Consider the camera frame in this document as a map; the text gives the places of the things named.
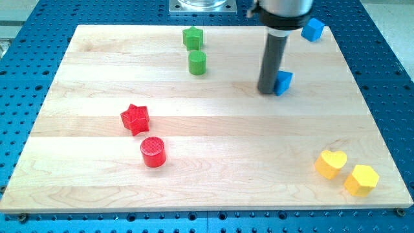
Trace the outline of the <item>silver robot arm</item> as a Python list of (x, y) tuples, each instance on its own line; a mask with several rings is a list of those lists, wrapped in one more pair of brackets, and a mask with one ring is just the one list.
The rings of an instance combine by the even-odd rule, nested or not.
[(254, 0), (247, 18), (255, 15), (274, 37), (287, 37), (303, 28), (311, 18), (313, 0)]

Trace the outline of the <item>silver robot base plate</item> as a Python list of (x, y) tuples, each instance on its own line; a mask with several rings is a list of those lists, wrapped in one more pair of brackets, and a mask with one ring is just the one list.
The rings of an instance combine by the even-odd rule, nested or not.
[(236, 13), (236, 0), (169, 0), (170, 14)]

